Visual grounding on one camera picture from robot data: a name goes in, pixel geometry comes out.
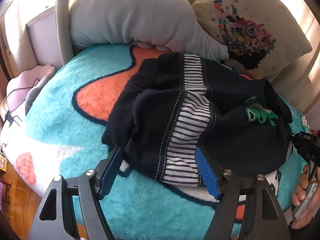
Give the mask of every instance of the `orange pattern on blanket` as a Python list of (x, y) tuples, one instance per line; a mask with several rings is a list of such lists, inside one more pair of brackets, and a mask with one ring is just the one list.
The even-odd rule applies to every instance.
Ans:
[(33, 166), (30, 152), (19, 155), (16, 159), (16, 167), (21, 177), (31, 185), (36, 184), (35, 167)]
[(136, 65), (130, 70), (93, 81), (83, 87), (76, 95), (78, 106), (88, 115), (108, 120), (113, 106), (129, 79), (137, 73), (141, 63), (147, 58), (157, 58), (167, 52), (152, 49), (133, 48)]

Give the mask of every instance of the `striped fabric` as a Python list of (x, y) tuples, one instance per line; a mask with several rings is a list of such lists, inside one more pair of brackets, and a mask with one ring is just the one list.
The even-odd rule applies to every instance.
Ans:
[(184, 89), (204, 96), (208, 88), (204, 85), (202, 62), (199, 56), (184, 54)]
[(181, 103), (166, 149), (166, 165), (162, 181), (172, 185), (200, 186), (195, 149), (211, 120), (209, 101), (204, 97), (201, 59), (184, 54), (184, 88), (188, 92)]

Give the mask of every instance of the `floral print pillow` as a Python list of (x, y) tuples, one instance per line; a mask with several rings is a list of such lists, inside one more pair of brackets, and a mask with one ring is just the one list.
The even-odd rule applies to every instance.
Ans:
[(202, 28), (253, 78), (280, 72), (312, 50), (280, 0), (196, 0), (192, 6)]

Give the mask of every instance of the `black cable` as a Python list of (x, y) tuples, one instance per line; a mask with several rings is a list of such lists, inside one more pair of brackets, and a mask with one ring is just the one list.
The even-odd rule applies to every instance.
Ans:
[[(16, 88), (16, 89), (12, 90), (12, 91), (9, 93), (9, 95), (10, 95), (12, 92), (17, 91), (17, 90), (23, 90), (23, 89), (29, 89), (29, 88), (31, 89), (31, 88), (33, 88), (33, 86), (35, 85), (35, 83), (36, 83), (37, 80), (38, 80), (38, 82), (40, 82), (40, 79), (39, 79), (39, 78), (36, 78), (35, 81), (34, 81), (33, 84), (32, 84), (32, 87)], [(7, 96), (4, 98), (4, 100), (3, 100), (3, 109), (4, 109), (6, 112), (9, 112), (9, 114), (11, 114), (14, 110), (16, 110), (19, 106), (21, 106), (21, 104), (22, 104), (26, 99), (24, 99), (15, 109), (13, 109), (12, 111), (9, 111), (9, 109), (6, 110), (5, 107), (4, 107), (4, 103), (5, 103), (5, 101), (8, 99), (8, 96), (9, 96), (9, 95), (7, 95)]]

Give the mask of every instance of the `black gripper frame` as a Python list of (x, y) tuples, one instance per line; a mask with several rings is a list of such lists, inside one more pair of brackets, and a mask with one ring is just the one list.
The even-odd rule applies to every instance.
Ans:
[[(70, 179), (56, 176), (36, 212), (29, 240), (79, 239), (73, 196), (79, 196), (88, 238), (115, 240), (99, 200), (109, 194), (123, 155), (122, 148), (114, 147), (94, 170)], [(266, 179), (250, 179), (234, 173), (226, 176), (221, 170), (215, 172), (222, 181), (219, 186), (222, 198), (204, 240), (229, 240), (239, 195), (247, 195), (240, 240), (290, 240), (284, 214)]]

